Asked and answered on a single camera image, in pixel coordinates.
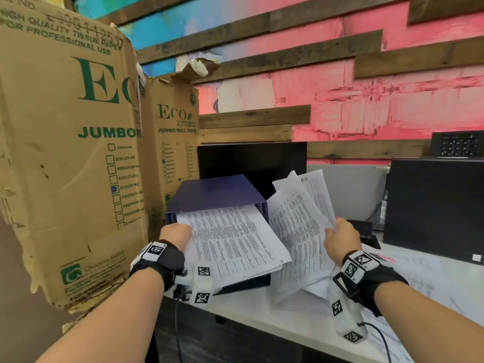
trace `colorful wall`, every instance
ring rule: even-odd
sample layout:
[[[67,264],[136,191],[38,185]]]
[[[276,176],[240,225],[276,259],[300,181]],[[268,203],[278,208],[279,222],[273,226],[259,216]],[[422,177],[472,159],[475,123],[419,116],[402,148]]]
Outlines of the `colorful wall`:
[[[137,0],[78,0],[104,16]],[[194,0],[120,27],[136,49],[305,0]],[[146,64],[148,75],[196,56],[218,61],[383,29],[382,50],[484,35],[484,12],[407,26],[409,1]],[[354,80],[354,60],[200,85],[200,113],[311,104],[311,123],[293,141],[429,138],[434,131],[484,128],[484,66]]]

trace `white desk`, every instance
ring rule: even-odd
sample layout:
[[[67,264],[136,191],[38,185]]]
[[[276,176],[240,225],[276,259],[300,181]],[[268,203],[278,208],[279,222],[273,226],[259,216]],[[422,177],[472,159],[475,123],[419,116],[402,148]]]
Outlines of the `white desk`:
[[[391,251],[398,247],[382,245],[382,249]],[[446,274],[458,282],[475,305],[484,311],[484,267],[436,257],[442,262]],[[368,341],[355,345],[338,336],[331,316],[278,309],[268,288],[215,296],[206,309],[341,359],[358,363],[387,361]]]

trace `pink painted wall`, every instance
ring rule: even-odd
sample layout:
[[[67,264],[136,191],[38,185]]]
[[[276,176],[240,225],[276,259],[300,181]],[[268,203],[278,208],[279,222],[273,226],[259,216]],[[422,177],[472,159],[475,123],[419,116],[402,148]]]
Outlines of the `pink painted wall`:
[[[252,0],[251,15],[301,1]],[[212,55],[223,61],[378,29],[382,50],[484,35],[482,12],[407,26],[408,5],[252,38]],[[200,113],[311,104],[311,123],[293,127],[294,141],[416,139],[484,128],[482,65],[363,80],[354,80],[353,65],[349,59],[201,85]]]

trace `computer monitor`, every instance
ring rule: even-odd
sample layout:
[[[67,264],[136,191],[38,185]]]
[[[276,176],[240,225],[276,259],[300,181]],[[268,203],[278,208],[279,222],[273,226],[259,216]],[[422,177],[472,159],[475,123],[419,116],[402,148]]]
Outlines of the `computer monitor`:
[[[395,158],[384,243],[483,264],[484,160]]]
[[[256,143],[198,147],[200,178],[244,174],[267,200],[275,193],[273,181],[294,170],[306,173],[307,143]]]

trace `torn cardboard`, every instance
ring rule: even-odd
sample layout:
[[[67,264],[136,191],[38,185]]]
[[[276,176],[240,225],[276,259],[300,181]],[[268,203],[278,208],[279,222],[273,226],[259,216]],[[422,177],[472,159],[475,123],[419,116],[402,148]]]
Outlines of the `torn cardboard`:
[[[93,305],[147,243],[135,52],[43,0],[0,0],[0,45],[2,216],[32,292]]]
[[[150,240],[158,240],[166,204],[187,179],[198,179],[198,91],[192,81],[217,69],[196,58],[161,78],[146,78],[141,89],[143,128],[140,165]]]

